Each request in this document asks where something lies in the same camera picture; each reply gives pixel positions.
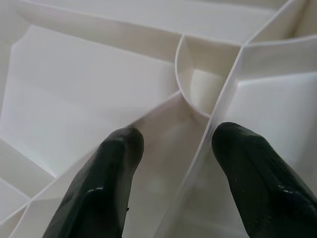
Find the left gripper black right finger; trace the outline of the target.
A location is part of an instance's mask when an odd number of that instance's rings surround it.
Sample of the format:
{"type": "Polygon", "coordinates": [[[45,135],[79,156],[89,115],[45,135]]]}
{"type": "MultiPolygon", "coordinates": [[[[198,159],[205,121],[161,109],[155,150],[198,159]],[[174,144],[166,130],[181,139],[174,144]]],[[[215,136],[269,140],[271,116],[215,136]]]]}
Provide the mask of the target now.
{"type": "Polygon", "coordinates": [[[315,195],[264,137],[223,122],[211,146],[249,237],[316,237],[315,195]]]}

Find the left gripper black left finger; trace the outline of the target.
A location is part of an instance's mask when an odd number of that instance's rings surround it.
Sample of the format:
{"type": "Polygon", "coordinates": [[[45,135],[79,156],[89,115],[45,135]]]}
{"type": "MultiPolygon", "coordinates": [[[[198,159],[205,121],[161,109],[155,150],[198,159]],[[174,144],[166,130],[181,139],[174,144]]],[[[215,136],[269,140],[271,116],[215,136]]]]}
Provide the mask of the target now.
{"type": "Polygon", "coordinates": [[[112,132],[72,180],[45,238],[120,238],[144,137],[134,127],[112,132]]]}

